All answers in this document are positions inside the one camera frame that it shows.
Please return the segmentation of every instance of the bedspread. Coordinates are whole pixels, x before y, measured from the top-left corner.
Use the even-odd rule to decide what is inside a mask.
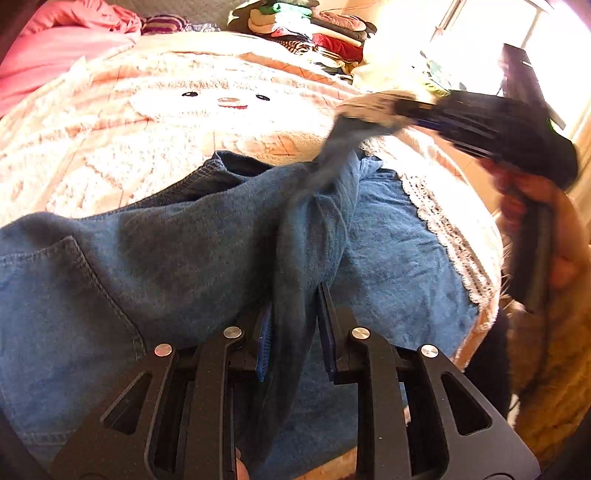
[[[337,105],[359,92],[310,68],[278,44],[231,33],[142,37],[113,57],[81,59],[0,121],[0,225],[35,211],[83,217],[127,205],[214,150],[272,165],[311,160]],[[398,173],[478,305],[453,356],[463,368],[498,309],[496,226],[430,137],[407,128],[363,149]],[[341,464],[349,468],[354,457]]]

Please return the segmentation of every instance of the black clamp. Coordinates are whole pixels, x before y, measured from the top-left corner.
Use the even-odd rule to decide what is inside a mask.
[[[266,371],[271,306],[199,347],[158,345],[55,458],[57,480],[235,480],[233,386]]]
[[[335,308],[323,284],[317,311],[329,378],[335,384],[358,385],[358,479],[539,476],[529,448],[435,346],[413,351],[390,345],[358,326],[351,309]],[[408,401],[406,415],[401,385]]]
[[[357,478],[533,480],[534,455],[433,345],[390,345],[335,308],[321,284],[326,371],[357,383]],[[52,466],[56,480],[235,480],[233,386],[262,380],[271,306],[198,348],[158,345],[84,420]],[[408,401],[405,413],[401,393]]]

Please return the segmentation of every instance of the black handle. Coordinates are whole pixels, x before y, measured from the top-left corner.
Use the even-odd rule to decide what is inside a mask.
[[[507,293],[531,313],[545,309],[554,243],[554,212],[546,203],[522,198],[526,212],[513,241]]]

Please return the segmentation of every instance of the white lace trim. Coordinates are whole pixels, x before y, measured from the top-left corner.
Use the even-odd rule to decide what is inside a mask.
[[[476,254],[462,233],[446,218],[435,195],[426,186],[424,178],[399,174],[402,188],[417,207],[417,215],[427,222],[429,231],[437,235],[437,239],[447,250],[454,269],[462,277],[470,300],[478,305],[478,310],[489,310],[491,299],[495,295],[492,280],[480,265]],[[487,311],[490,322],[493,312]]]

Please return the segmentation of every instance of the blue jeans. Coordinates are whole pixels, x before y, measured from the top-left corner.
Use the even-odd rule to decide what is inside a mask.
[[[355,389],[328,383],[314,337],[321,281],[394,343],[457,348],[477,308],[395,172],[354,151],[331,158],[269,168],[217,152],[122,209],[0,229],[0,402],[36,457],[49,463],[146,351],[203,342],[268,298],[270,368],[237,399],[253,478],[292,478],[351,448]]]

